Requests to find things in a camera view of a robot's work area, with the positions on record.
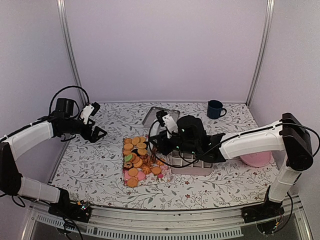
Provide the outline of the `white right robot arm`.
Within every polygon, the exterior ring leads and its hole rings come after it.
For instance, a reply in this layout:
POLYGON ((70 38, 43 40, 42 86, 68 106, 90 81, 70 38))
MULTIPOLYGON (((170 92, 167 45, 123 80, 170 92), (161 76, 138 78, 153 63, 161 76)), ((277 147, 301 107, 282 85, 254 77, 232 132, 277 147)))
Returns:
POLYGON ((197 161, 220 163, 243 156, 284 151, 285 160, 279 174, 258 208, 262 218, 269 218, 278 210, 278 205, 282 204, 301 173, 313 165, 318 152, 312 150, 311 132, 311 128, 301 125, 291 113, 284 113, 280 120, 263 127, 208 135, 200 118, 186 115, 174 121, 170 114, 159 111, 149 128, 147 142, 153 156, 155 150, 164 156, 173 151, 195 156, 185 167, 197 161))

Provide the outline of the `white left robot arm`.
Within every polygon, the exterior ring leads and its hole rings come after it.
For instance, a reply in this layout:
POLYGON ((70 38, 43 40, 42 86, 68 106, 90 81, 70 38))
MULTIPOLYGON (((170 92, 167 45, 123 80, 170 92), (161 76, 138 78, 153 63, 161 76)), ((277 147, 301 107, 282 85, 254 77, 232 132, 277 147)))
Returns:
POLYGON ((70 217, 74 213, 74 203, 71 202, 67 190, 43 183, 35 174, 25 176, 21 170, 27 169, 20 160, 34 157, 44 157, 44 147, 48 141, 61 138, 67 142, 77 136, 90 143, 96 143, 107 135, 107 132, 95 125, 91 119, 99 110, 97 102, 87 102, 83 108, 78 108, 73 99, 58 98, 55 107, 49 108, 49 113, 28 125, 4 135, 0 140, 0 191, 4 196, 25 197, 27 199, 46 202, 55 207, 63 216, 70 217))

